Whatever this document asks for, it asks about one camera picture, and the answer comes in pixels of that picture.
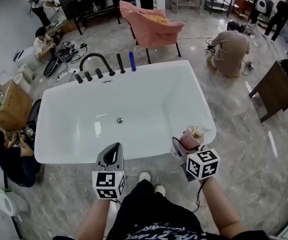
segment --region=toilet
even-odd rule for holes
[[[31,86],[30,84],[25,80],[24,76],[22,73],[18,74],[17,76],[14,77],[13,81],[15,84],[17,84],[24,92],[27,94],[30,93],[31,91]]]
[[[5,193],[0,189],[0,211],[5,212],[8,216],[14,217],[19,212],[28,212],[29,206],[26,201],[14,192]]]

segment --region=floor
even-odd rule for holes
[[[201,9],[200,15],[190,8],[178,9],[178,14],[166,10],[171,20],[185,22],[179,34],[178,45],[182,58],[178,57],[175,45],[150,50],[152,63],[188,60],[205,94],[217,128],[217,135],[209,146],[221,157],[216,176],[230,200],[240,212],[242,222],[250,230],[263,229],[268,235],[276,234],[288,221],[288,110],[279,112],[264,123],[260,123],[250,89],[263,78],[275,60],[286,58],[287,44],[279,37],[275,44],[268,43],[255,27],[255,38],[250,41],[250,54],[245,60],[254,64],[253,72],[238,79],[226,79],[220,73],[211,72],[206,64],[206,38],[226,29],[231,19],[225,13],[212,13]],[[118,69],[116,53],[119,50],[125,67],[129,67],[128,53],[133,51],[137,65],[147,64],[145,49],[135,46],[129,25],[121,20],[103,19],[102,22],[65,36],[78,46],[88,45],[88,52],[105,55],[113,69]],[[79,64],[69,67],[78,68]],[[96,68],[105,71],[101,61],[92,59],[86,68],[94,75]],[[53,85],[64,84],[65,77]],[[33,97],[42,97],[49,88],[42,74],[34,81]],[[276,152],[273,151],[271,134]],[[187,182],[181,161],[171,154],[125,161],[127,195],[138,182],[138,175],[148,171],[152,182],[166,188],[166,197],[173,203],[191,211],[196,206],[197,180]],[[56,235],[76,236],[77,230],[95,194],[92,188],[94,164],[46,165],[44,181],[32,188],[11,188],[29,204],[29,213],[21,213],[18,222],[25,239],[46,240]],[[202,207],[196,216],[205,231],[217,232],[210,211],[201,198]],[[118,204],[112,203],[106,233],[114,223]]]

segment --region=white sneaker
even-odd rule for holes
[[[142,180],[147,180],[151,182],[151,175],[147,171],[141,172],[139,175],[139,182],[141,182]]]
[[[157,185],[155,186],[154,188],[154,192],[155,193],[161,193],[163,195],[163,197],[165,197],[165,194],[166,194],[166,190],[165,190],[165,187],[161,186],[161,185]]]

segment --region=chair leg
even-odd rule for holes
[[[178,43],[176,43],[176,48],[177,48],[177,52],[178,52],[178,57],[182,57]]]
[[[150,55],[149,55],[149,50],[146,48],[146,55],[147,55],[147,59],[148,59],[148,64],[151,64],[151,59],[150,59]]]

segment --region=pink chair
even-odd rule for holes
[[[147,10],[138,8],[129,2],[119,1],[119,9],[123,18],[130,25],[136,44],[146,48],[148,63],[151,64],[148,48],[157,48],[176,44],[178,56],[181,56],[178,46],[178,34],[185,25],[181,21],[170,21],[165,16],[165,10]]]

